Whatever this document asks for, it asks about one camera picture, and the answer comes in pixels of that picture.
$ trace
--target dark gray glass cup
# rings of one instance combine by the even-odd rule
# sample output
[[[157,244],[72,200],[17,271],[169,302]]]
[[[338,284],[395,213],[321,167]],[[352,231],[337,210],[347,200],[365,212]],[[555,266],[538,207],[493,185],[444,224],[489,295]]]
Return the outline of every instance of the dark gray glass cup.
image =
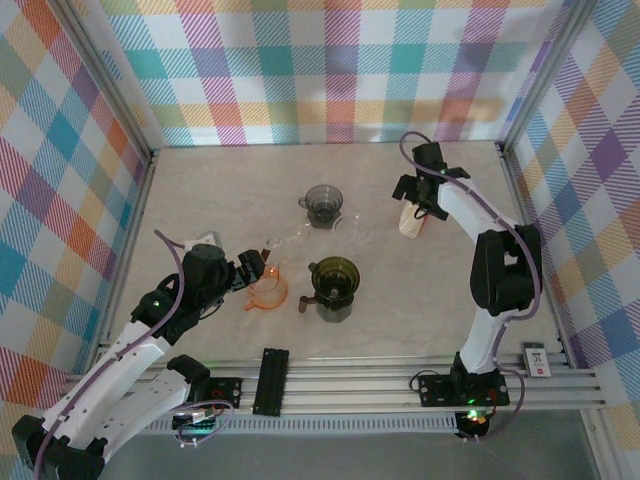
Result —
[[[298,204],[307,210],[311,225],[316,228],[331,228],[340,216],[342,193],[331,185],[316,185],[300,197]]]

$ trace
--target plaid wallpaper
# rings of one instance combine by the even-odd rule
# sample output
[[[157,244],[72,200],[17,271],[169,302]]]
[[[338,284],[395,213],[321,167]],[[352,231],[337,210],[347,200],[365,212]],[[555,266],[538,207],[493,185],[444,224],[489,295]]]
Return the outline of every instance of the plaid wallpaper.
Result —
[[[0,0],[0,478],[84,366],[143,162],[45,0]]]
[[[147,129],[191,146],[497,139],[572,0],[75,3]]]
[[[561,321],[640,478],[640,0],[599,2],[517,149]]]

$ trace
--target marble table surface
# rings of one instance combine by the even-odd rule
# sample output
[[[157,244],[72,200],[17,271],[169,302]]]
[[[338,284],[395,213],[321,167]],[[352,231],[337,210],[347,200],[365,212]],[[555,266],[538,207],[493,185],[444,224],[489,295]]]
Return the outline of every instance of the marble table surface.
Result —
[[[444,143],[450,167],[461,166],[502,212],[517,218],[492,142]],[[307,264],[339,253],[331,232],[312,229],[303,248],[290,249],[283,266],[289,295],[270,311],[243,310],[246,291],[227,295],[222,308],[187,332],[169,353],[200,360],[260,358],[265,347],[292,358],[453,355],[464,344],[475,311],[469,291],[474,245],[449,218],[428,218],[415,240],[398,232],[404,202],[391,198],[400,175],[412,168],[394,144],[201,147],[161,152],[118,306],[112,337],[130,320],[140,297],[175,271],[160,229],[176,241],[220,232],[228,260],[267,239],[305,224],[297,200],[329,183],[344,194],[343,214],[359,213],[373,226],[369,248],[353,258],[361,283],[353,313],[325,323],[300,295],[313,294]],[[536,317],[510,327],[500,352],[521,342],[560,351],[546,298]]]

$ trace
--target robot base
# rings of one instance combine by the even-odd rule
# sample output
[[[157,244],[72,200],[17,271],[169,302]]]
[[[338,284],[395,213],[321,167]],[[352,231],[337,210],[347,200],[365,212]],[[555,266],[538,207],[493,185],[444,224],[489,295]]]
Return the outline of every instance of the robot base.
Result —
[[[500,407],[510,403],[504,376],[497,369],[482,375],[468,373],[460,352],[449,375],[420,375],[418,388],[423,407]]]

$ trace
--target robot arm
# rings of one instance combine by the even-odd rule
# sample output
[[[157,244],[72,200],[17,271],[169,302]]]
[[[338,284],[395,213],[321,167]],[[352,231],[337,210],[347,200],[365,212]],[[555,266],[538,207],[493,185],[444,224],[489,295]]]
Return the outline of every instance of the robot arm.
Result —
[[[186,355],[169,362],[168,370],[146,389],[124,399],[123,396],[183,333],[198,324],[207,309],[219,307],[226,293],[260,278],[264,261],[256,250],[238,258],[240,266],[236,268],[225,260],[218,246],[193,246],[182,260],[184,292],[169,320],[145,341],[123,352],[171,310],[177,300],[177,274],[165,278],[142,297],[131,322],[111,349],[68,395],[44,412],[42,418],[25,415],[16,423],[12,435],[23,462],[34,469],[44,442],[42,480],[96,479],[111,456],[154,419],[185,402],[211,400],[204,392],[209,370]],[[96,372],[102,372],[99,381],[91,383]],[[71,408],[70,402],[78,392],[81,395]]]
[[[477,192],[469,175],[461,168],[448,168],[438,143],[426,143],[413,149],[414,162]],[[475,243],[470,287],[477,308],[469,337],[456,355],[452,367],[451,387],[460,403],[486,398],[487,389],[499,385],[501,375],[493,361],[492,349],[504,322],[529,307],[534,298],[534,275],[526,255],[504,224],[522,237],[541,274],[540,233],[533,225],[516,226],[512,219],[500,215],[496,222],[477,199],[459,185],[440,176],[428,175],[416,168],[416,176],[403,175],[393,198],[408,201],[441,220],[451,215]],[[493,210],[482,195],[480,199]]]

